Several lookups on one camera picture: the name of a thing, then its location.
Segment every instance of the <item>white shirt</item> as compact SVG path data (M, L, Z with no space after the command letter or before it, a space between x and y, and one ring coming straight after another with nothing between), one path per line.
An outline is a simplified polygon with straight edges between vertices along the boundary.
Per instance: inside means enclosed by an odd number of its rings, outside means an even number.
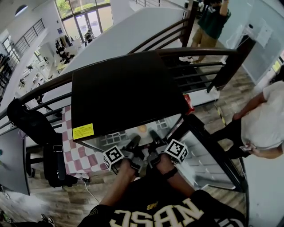
M263 89L267 102L249 112L241 120L241 138L259 150L279 147L284 151L284 82Z

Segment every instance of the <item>computer monitor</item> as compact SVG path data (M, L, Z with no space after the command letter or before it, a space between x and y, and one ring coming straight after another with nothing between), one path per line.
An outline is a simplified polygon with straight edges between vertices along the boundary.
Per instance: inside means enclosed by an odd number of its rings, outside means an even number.
M12 191L30 195L25 168L26 144L20 129L0 135L0 184Z

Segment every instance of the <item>ceiling light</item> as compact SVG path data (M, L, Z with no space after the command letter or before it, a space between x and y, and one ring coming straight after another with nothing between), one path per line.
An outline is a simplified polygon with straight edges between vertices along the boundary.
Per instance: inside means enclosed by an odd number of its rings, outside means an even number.
M26 8L28 8L27 5L21 5L19 8L17 8L15 16L20 15L22 12L24 12L26 10Z

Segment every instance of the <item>yellow warning label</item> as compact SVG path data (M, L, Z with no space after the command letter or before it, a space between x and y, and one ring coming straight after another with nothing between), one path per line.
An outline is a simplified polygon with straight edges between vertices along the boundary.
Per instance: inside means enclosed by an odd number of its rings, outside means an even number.
M281 64L279 63L279 61L276 61L272 68L275 72L278 72L278 70L281 68Z
M73 140L83 137L92 136L94 134L93 123L73 129Z

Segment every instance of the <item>khaki shorts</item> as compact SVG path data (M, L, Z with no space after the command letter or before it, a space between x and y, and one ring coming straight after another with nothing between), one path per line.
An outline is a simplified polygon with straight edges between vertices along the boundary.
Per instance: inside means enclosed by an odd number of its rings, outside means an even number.
M201 27L196 31L192 41L200 44L200 47L215 47L217 43L217 39L213 39L207 35Z

